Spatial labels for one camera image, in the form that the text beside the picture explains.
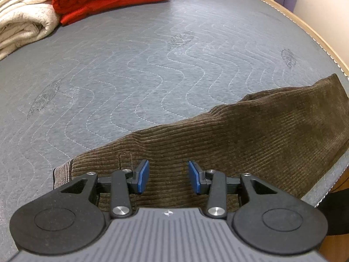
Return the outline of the wooden bed frame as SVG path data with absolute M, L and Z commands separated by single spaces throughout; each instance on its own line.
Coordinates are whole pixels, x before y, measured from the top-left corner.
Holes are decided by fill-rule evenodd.
M 301 27 L 303 31 L 311 36 L 342 71 L 340 75 L 340 77 L 344 77 L 344 80 L 341 81 L 342 85 L 348 84 L 348 66 L 311 26 L 274 0 L 261 1 L 281 12 L 285 17 L 288 17 L 288 19 L 292 20 L 297 26 Z M 348 167 L 346 167 L 346 170 L 334 183 L 333 187 L 330 188 L 330 194 L 337 194 L 339 191 L 344 191 L 346 189 L 348 189 Z M 320 247 L 320 253 L 323 254 L 326 259 L 329 259 L 329 261 L 348 261 L 348 234 L 327 236 Z

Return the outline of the cream folded blanket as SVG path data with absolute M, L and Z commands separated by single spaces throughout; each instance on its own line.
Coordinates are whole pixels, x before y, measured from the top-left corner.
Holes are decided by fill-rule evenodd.
M 1 59 L 45 38 L 59 22 L 51 0 L 1 0 Z

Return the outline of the brown corduroy pants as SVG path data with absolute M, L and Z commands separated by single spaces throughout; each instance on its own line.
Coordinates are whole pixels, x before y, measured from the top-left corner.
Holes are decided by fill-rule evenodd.
M 306 87 L 249 94 L 193 118 L 134 131 L 57 167 L 55 187 L 87 172 L 109 176 L 150 164 L 145 192 L 134 208 L 204 206 L 188 162 L 227 176 L 249 172 L 303 197 L 348 150 L 348 96 L 336 74 Z

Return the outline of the grey quilted mattress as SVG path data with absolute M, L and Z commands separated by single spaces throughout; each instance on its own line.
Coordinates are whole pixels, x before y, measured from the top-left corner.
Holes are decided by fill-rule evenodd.
M 1 61 L 1 260 L 9 220 L 53 188 L 53 169 L 132 131 L 308 86 L 336 64 L 262 0 L 167 0 L 58 28 Z

